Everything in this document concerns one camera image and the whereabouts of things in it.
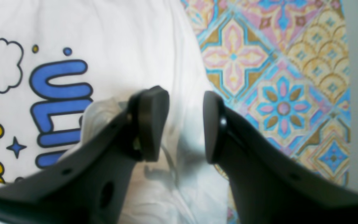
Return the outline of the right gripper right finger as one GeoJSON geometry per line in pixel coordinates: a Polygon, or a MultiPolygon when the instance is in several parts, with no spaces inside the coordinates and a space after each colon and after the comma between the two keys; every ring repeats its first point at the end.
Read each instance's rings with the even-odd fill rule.
{"type": "Polygon", "coordinates": [[[278,151],[213,91],[203,99],[205,154],[227,175],[242,224],[358,224],[358,193],[278,151]]]}

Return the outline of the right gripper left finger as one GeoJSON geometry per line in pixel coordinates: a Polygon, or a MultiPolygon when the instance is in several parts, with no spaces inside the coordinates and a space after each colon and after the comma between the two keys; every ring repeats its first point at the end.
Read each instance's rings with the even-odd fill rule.
{"type": "Polygon", "coordinates": [[[0,188],[6,224],[115,224],[135,165],[156,162],[169,111],[160,86],[131,96],[127,108],[54,166],[0,188]]]}

